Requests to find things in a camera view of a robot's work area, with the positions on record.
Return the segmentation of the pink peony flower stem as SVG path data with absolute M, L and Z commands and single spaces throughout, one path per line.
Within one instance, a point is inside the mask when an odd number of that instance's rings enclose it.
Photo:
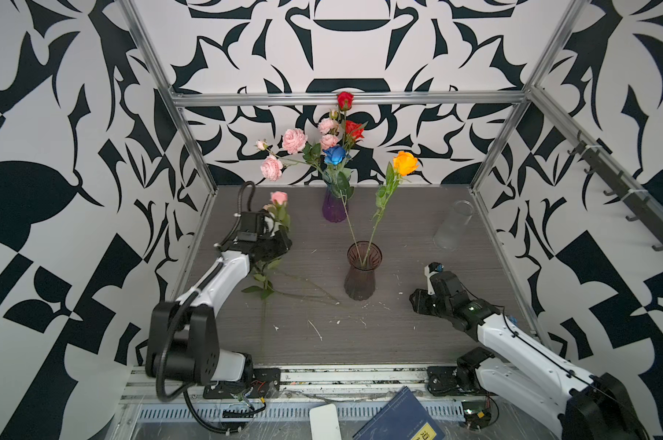
M 318 123 L 318 130 L 324 163 L 331 166 L 341 165 L 345 156 L 342 146 L 342 114 L 339 111 L 331 112 Z

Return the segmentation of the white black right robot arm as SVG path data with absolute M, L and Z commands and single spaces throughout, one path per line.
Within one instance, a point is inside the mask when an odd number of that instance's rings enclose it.
M 619 379 L 596 376 L 550 351 L 441 264 L 426 266 L 425 276 L 426 288 L 409 297 L 414 312 L 447 320 L 478 344 L 457 359 L 452 379 L 430 378 L 431 394 L 500 396 L 560 439 L 648 438 Z

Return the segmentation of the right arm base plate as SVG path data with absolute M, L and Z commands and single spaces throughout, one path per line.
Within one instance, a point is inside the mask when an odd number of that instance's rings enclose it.
M 435 397 L 485 396 L 486 390 L 477 379 L 477 370 L 494 353 L 487 348 L 474 348 L 459 357 L 455 366 L 432 366 L 427 368 L 428 392 Z

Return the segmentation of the large red rose stem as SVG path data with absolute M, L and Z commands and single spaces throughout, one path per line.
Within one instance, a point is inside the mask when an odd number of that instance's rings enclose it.
M 345 121 L 343 147 L 347 154 L 364 139 L 365 124 L 355 123 L 349 119 Z

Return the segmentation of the clear glass vase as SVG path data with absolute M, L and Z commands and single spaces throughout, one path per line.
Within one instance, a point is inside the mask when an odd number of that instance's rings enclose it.
M 434 244 L 440 249 L 457 249 L 473 215 L 474 207 L 469 201 L 459 200 L 454 202 L 450 212 L 448 212 L 433 236 Z

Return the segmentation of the blue rose stem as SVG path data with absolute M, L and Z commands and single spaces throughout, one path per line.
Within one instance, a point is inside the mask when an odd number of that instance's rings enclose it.
M 342 203 L 351 238 L 353 239 L 353 247 L 356 255 L 360 257 L 359 243 L 349 212 L 349 201 L 353 197 L 354 192 L 350 183 L 351 171 L 346 170 L 346 164 L 350 160 L 350 155 L 341 144 L 337 144 L 324 150 L 323 156 L 324 170 L 322 176 L 324 182 L 327 183 L 333 195 Z

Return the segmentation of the white and peach rosebud stem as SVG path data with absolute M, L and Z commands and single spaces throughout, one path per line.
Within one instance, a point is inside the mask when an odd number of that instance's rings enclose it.
M 321 364 L 338 355 L 349 300 L 336 282 L 283 264 L 245 278 L 233 298 L 225 335 L 257 362 Z

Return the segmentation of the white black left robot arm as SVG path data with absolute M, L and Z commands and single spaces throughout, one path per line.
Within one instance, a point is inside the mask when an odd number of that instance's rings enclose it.
M 236 286 L 258 262 L 271 262 L 291 248 L 285 227 L 273 233 L 238 233 L 221 246 L 221 256 L 173 302 L 160 302 L 151 315 L 146 374 L 164 388 L 167 381 L 207 385 L 243 381 L 251 362 L 221 348 L 217 315 Z

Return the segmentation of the purple ribbed glass vase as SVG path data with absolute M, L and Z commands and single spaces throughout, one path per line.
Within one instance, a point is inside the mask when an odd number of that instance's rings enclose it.
M 321 208 L 322 216 L 331 223 L 342 223 L 347 218 L 343 201 L 338 198 L 331 188 L 327 188 Z

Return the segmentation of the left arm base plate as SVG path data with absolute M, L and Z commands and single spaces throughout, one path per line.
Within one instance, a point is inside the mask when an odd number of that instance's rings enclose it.
M 254 368 L 246 371 L 239 381 L 217 381 L 206 385 L 203 398 L 205 400 L 268 398 L 279 391 L 281 373 L 280 368 Z

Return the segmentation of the dark maroon glass vase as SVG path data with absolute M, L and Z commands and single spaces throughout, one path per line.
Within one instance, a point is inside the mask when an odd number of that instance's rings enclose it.
M 344 291 L 355 301 L 366 301 L 376 289 L 375 272 L 383 262 L 383 253 L 377 245 L 360 241 L 347 251 L 350 265 L 344 280 Z

